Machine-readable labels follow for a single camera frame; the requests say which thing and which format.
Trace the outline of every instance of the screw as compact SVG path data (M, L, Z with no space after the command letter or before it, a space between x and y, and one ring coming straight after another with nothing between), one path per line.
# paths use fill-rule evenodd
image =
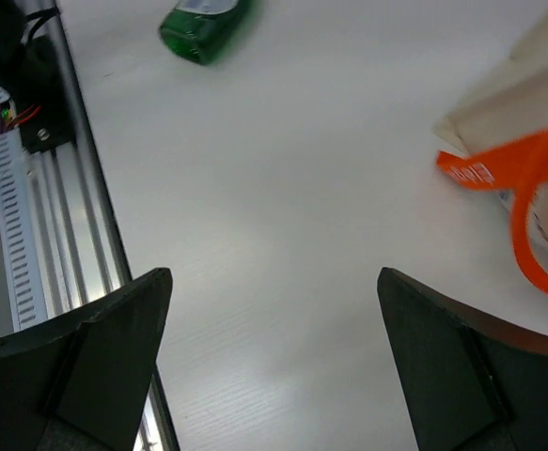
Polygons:
M39 129L38 130L38 138L40 141L45 141L50 137L50 134L46 129Z

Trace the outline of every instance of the green bottle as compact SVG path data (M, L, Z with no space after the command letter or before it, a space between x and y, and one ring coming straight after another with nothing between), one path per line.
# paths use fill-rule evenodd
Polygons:
M198 64L215 59L253 0L180 0L159 35L175 54Z

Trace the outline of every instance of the red wire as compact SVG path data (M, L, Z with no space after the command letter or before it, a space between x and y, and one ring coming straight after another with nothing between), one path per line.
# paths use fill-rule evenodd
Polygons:
M25 122L27 122L29 119L33 118L37 113L39 113L39 110L41 110L41 106L38 106L35 110L33 110L33 112L27 116L27 117L24 117L22 119L19 119L19 117L21 117L24 113L26 113L27 111L29 111L31 108L33 107L30 106L29 108L27 108L25 111L23 111L22 113L20 113L18 116L16 116L14 119L12 119L9 124L7 125L7 127L9 126L15 126L15 125L21 125Z

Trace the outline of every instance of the shopping bag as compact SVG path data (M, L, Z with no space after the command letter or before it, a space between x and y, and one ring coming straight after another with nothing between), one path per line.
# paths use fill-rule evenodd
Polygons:
M461 154L441 151L439 169L466 189L499 193L516 261L548 293L529 243L548 247L548 14L434 130Z

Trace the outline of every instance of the white paper bag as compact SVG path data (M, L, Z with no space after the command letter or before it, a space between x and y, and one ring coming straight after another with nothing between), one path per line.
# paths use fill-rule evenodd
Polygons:
M479 155L546 129L548 14L517 43L502 64L468 90L434 131L455 147L456 153ZM472 171L456 174L457 177L449 175L456 179L474 175L482 180L480 174ZM511 209L513 192L501 192L500 198ZM528 235L548 246L548 183L537 190L528 212Z

